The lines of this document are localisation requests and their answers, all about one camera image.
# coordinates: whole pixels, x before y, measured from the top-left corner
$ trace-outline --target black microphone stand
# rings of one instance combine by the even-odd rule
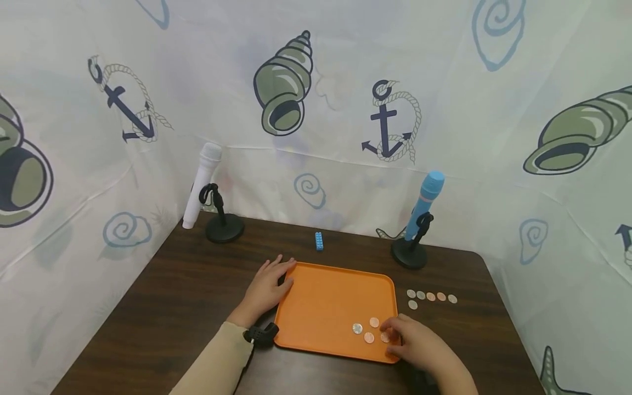
[[[230,243],[241,236],[245,225],[238,216],[224,213],[224,199],[217,189],[217,184],[213,183],[206,185],[200,191],[200,202],[206,204],[210,193],[213,205],[217,209],[217,217],[211,219],[206,225],[206,238],[212,243]]]
[[[393,241],[393,244],[391,244],[391,255],[403,267],[407,269],[421,269],[426,266],[428,261],[426,249],[419,244],[419,241],[430,229],[432,220],[434,220],[434,217],[429,212],[420,215],[416,221],[419,230],[415,238],[411,241],[401,238]]]

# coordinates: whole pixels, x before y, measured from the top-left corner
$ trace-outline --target dark brown table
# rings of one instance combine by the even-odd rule
[[[398,309],[443,337],[461,357],[480,394],[541,394],[536,373],[492,278],[476,253],[427,246],[428,265],[410,271],[390,256],[391,242],[276,222],[245,219],[234,243],[178,224],[83,350],[53,394],[168,394],[239,303],[257,269],[278,253],[299,261],[384,273],[396,285]],[[458,303],[408,308],[407,289],[454,294]],[[241,378],[246,394],[410,394],[405,369],[271,348],[257,350]]]

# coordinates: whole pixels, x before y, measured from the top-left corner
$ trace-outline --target fabric backdrop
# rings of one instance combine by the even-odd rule
[[[548,393],[629,393],[631,21],[629,0],[1,2],[0,393],[53,390],[206,141],[229,211],[375,237],[442,171],[423,242],[485,259]]]

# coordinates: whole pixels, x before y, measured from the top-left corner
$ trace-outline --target left hand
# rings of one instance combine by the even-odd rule
[[[283,296],[294,284],[294,279],[286,278],[281,286],[277,285],[279,277],[296,265],[296,260],[290,258],[281,262],[283,255],[274,261],[266,260],[252,279],[243,300],[226,319],[235,325],[250,328],[266,311],[279,304]]]

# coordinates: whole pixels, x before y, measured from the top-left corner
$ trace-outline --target white microphone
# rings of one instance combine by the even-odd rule
[[[197,217],[200,215],[200,210],[202,209],[200,191],[205,185],[210,183],[213,172],[221,159],[222,147],[215,143],[204,144],[200,152],[200,167],[198,167],[198,172],[195,175],[189,202],[186,204],[185,216],[182,218],[183,228],[191,229],[193,225],[195,225],[195,221],[197,221]]]

